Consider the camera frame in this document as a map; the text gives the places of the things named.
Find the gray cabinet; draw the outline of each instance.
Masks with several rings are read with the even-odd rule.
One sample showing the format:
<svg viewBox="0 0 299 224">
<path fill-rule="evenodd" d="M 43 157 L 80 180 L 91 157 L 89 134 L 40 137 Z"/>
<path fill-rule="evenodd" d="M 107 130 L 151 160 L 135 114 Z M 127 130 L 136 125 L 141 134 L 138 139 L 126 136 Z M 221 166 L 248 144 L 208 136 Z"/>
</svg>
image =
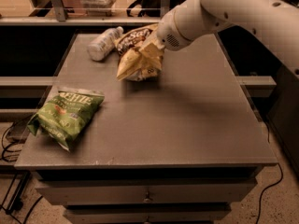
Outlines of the gray cabinet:
<svg viewBox="0 0 299 224">
<path fill-rule="evenodd" d="M 29 135 L 16 168 L 65 207 L 72 223 L 197 223 L 227 215 L 277 159 L 214 35 L 166 51 L 163 72 L 144 82 L 116 79 L 119 56 L 86 52 L 78 34 L 57 84 L 106 98 L 71 152 Z M 49 98 L 57 93 L 53 85 Z"/>
</svg>

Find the green chip bag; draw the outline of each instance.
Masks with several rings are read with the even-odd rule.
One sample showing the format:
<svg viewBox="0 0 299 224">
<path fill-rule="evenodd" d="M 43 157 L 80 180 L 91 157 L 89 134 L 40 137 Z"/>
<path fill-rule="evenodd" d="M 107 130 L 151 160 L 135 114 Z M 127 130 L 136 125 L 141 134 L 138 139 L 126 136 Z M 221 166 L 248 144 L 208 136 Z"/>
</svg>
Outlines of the green chip bag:
<svg viewBox="0 0 299 224">
<path fill-rule="evenodd" d="M 39 128 L 70 151 L 73 141 L 93 118 L 104 94 L 99 91 L 59 88 L 59 94 L 48 100 L 29 120 L 33 135 Z"/>
</svg>

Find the black cable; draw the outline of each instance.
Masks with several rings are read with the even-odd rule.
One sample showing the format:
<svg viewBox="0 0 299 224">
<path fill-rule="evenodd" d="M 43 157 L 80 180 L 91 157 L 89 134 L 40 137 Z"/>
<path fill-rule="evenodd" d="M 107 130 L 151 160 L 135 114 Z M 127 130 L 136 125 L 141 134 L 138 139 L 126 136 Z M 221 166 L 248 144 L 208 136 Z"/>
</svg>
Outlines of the black cable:
<svg viewBox="0 0 299 224">
<path fill-rule="evenodd" d="M 10 190 L 11 190 L 11 188 L 12 188 L 12 186 L 13 186 L 13 184 L 14 184 L 14 182 L 15 182 L 15 180 L 16 180 L 16 178 L 17 178 L 17 175 L 14 175 L 13 176 L 13 179 L 11 180 L 11 183 L 10 183 L 10 185 L 9 185 L 9 188 L 8 188 L 8 190 L 7 190 L 7 194 L 6 194 L 6 196 L 4 197 L 4 199 L 3 199 L 3 201 L 2 201 L 2 203 L 1 203 L 1 205 L 0 205 L 0 211 L 3 209 L 5 212 L 6 212 L 6 214 L 7 214 L 7 209 L 3 206 L 4 205 L 4 203 L 6 202 L 6 200 L 7 200 L 7 196 L 8 196 L 8 194 L 10 193 Z M 12 216 L 11 214 L 9 214 L 13 219 L 15 219 L 19 224 L 21 224 L 21 222 L 18 220 L 18 219 L 16 219 L 14 216 Z"/>
<path fill-rule="evenodd" d="M 0 157 L 0 160 L 3 160 L 3 161 L 6 161 L 6 162 L 14 162 L 18 159 L 19 157 L 19 154 L 11 154 L 11 155 L 7 155 L 5 156 L 5 154 L 7 152 L 9 153 L 17 153 L 17 152 L 21 152 L 21 149 L 18 149 L 18 150 L 9 150 L 10 147 L 13 147 L 15 145 L 18 145 L 18 141 L 15 141 L 15 142 L 12 142 L 10 143 L 8 146 L 5 147 L 4 145 L 4 137 L 6 136 L 6 134 L 13 128 L 15 127 L 18 123 L 28 119 L 32 117 L 32 115 L 29 115 L 29 116 L 26 116 L 25 118 L 23 119 L 20 119 L 19 121 L 17 122 L 14 122 L 12 125 L 10 125 L 2 134 L 2 137 L 1 137 L 1 145 L 2 145 L 2 148 L 3 148 L 3 151 L 1 153 L 1 157 Z"/>
<path fill-rule="evenodd" d="M 32 207 L 30 208 L 29 212 L 27 213 L 27 215 L 26 215 L 26 217 L 25 217 L 23 223 L 21 223 L 21 222 L 20 222 L 16 217 L 14 217 L 13 215 L 11 215 L 11 214 L 8 214 L 8 215 L 11 216 L 13 219 L 15 219 L 19 224 L 26 224 L 26 223 L 27 223 L 27 220 L 28 220 L 28 218 L 29 218 L 29 216 L 31 215 L 31 213 L 32 213 L 33 210 L 35 209 L 36 205 L 39 203 L 39 201 L 40 201 L 42 198 L 43 198 L 43 196 L 40 196 L 40 197 L 36 200 L 36 202 L 32 205 Z M 7 209 L 4 208 L 3 205 L 1 205 L 1 209 L 7 211 Z"/>
<path fill-rule="evenodd" d="M 268 126 L 267 123 L 265 123 L 265 125 L 267 126 L 267 129 L 268 129 L 268 143 L 270 144 L 270 128 L 269 128 L 269 126 Z M 268 190 L 268 189 L 276 186 L 277 184 L 279 184 L 282 181 L 282 179 L 283 179 L 283 171 L 282 171 L 282 168 L 281 168 L 280 164 L 278 164 L 278 167 L 279 167 L 279 170 L 280 170 L 280 179 L 277 182 L 275 182 L 275 183 L 267 186 L 266 188 L 264 188 L 263 191 L 261 192 L 260 199 L 259 199 L 259 213 L 258 213 L 256 222 L 255 222 L 256 224 L 259 223 L 259 220 L 260 220 L 260 217 L 261 217 L 261 212 L 262 212 L 262 197 L 263 197 L 264 192 L 266 190 Z"/>
<path fill-rule="evenodd" d="M 4 147 L 4 149 L 3 149 L 2 153 L 1 153 L 0 160 L 3 160 L 5 162 L 14 162 L 14 161 L 16 161 L 18 159 L 18 157 L 19 157 L 19 152 L 21 152 L 21 150 L 20 149 L 19 150 L 14 150 L 14 151 L 8 150 L 10 147 L 13 147 L 13 146 L 16 146 L 16 145 L 18 145 L 18 142 L 10 143 L 6 147 Z M 5 156 L 6 152 L 18 153 L 18 154 L 11 154 L 11 155 Z"/>
<path fill-rule="evenodd" d="M 32 211 L 35 209 L 36 205 L 39 203 L 39 201 L 40 201 L 42 198 L 43 198 L 43 196 L 40 196 L 40 197 L 36 200 L 36 202 L 33 204 L 33 206 L 30 208 L 29 212 L 27 213 L 26 218 L 25 218 L 25 220 L 24 220 L 24 222 L 23 222 L 22 224 L 26 224 L 26 222 L 27 222 L 29 216 L 31 215 Z"/>
</svg>

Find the snack bag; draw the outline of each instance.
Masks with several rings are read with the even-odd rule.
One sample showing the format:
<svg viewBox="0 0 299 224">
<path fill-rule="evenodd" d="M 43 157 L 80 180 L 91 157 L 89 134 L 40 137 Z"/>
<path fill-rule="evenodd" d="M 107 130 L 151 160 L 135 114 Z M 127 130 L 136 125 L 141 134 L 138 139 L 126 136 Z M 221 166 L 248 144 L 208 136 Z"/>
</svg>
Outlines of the snack bag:
<svg viewBox="0 0 299 224">
<path fill-rule="evenodd" d="M 117 79 L 141 81 L 157 77 L 162 70 L 164 45 L 156 35 L 158 24 L 136 28 L 116 41 L 121 56 Z"/>
<path fill-rule="evenodd" d="M 70 151 L 73 141 L 93 118 L 104 94 L 99 91 L 59 88 L 59 93 L 47 101 L 29 120 L 27 127 L 36 135 L 39 128 Z"/>
</svg>

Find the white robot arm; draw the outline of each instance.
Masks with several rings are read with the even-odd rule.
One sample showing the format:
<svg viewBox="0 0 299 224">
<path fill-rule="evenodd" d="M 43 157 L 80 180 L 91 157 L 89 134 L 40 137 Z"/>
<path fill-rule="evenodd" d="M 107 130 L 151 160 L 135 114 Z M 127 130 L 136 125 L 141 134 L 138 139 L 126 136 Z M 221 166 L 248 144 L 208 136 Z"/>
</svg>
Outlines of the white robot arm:
<svg viewBox="0 0 299 224">
<path fill-rule="evenodd" d="M 299 10 L 281 0 L 186 0 L 159 23 L 167 49 L 189 46 L 197 37 L 238 25 L 256 36 L 289 67 L 299 63 Z"/>
</svg>

